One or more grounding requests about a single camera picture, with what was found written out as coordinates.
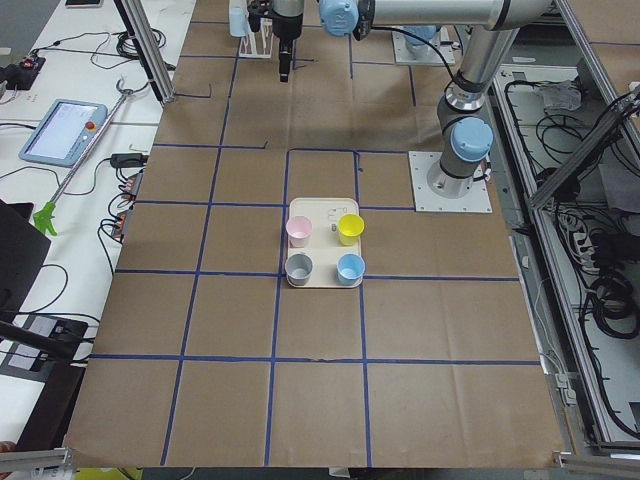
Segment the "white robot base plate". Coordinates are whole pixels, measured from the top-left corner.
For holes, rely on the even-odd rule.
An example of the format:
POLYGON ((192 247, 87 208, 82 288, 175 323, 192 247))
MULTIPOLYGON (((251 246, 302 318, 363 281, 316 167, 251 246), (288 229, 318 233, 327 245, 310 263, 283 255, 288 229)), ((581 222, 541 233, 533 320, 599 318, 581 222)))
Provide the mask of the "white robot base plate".
POLYGON ((460 197, 449 198, 437 193, 436 186, 444 187, 443 180, 437 180, 431 170, 439 166, 440 152, 409 151, 409 171, 413 189, 414 206, 417 212, 490 214, 492 212, 487 180, 481 162, 460 197))

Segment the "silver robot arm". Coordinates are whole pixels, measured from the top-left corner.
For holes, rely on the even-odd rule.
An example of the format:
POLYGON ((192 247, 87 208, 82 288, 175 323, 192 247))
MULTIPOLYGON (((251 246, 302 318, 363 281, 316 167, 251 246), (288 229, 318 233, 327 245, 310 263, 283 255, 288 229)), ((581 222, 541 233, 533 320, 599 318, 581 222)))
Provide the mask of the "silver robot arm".
MULTIPOLYGON (((270 20, 279 39, 279 75, 288 82, 294 42, 301 36, 305 1, 249 1, 247 28, 258 32, 270 20)), ((422 26, 472 27, 462 63, 445 87, 446 113, 479 111, 485 92, 520 27, 537 20, 552 1, 317 1, 322 28, 332 36, 366 38, 371 30, 422 26)))

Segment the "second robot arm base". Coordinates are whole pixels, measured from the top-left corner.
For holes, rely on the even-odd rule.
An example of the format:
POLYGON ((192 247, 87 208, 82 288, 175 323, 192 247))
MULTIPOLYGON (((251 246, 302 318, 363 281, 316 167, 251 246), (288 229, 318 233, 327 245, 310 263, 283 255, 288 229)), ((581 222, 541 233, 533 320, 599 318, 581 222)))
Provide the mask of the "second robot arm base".
MULTIPOLYGON (((442 55, 446 63, 453 66, 456 62, 454 47, 456 42, 449 37, 449 31, 444 26, 400 26, 433 45, 442 55)), ((427 65, 443 67, 444 63, 438 54, 428 45, 406 34, 392 33, 395 63, 398 65, 427 65)))

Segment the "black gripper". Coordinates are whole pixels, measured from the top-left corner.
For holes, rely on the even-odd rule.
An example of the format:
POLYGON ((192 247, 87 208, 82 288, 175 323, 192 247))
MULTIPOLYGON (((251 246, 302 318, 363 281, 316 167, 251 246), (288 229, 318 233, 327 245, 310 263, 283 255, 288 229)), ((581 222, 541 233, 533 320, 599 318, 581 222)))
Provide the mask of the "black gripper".
POLYGON ((293 41, 301 36, 303 26, 303 0, 253 0, 248 4, 248 22, 257 33, 263 19, 272 21, 273 34, 278 37, 279 81, 287 83, 291 72, 293 41))

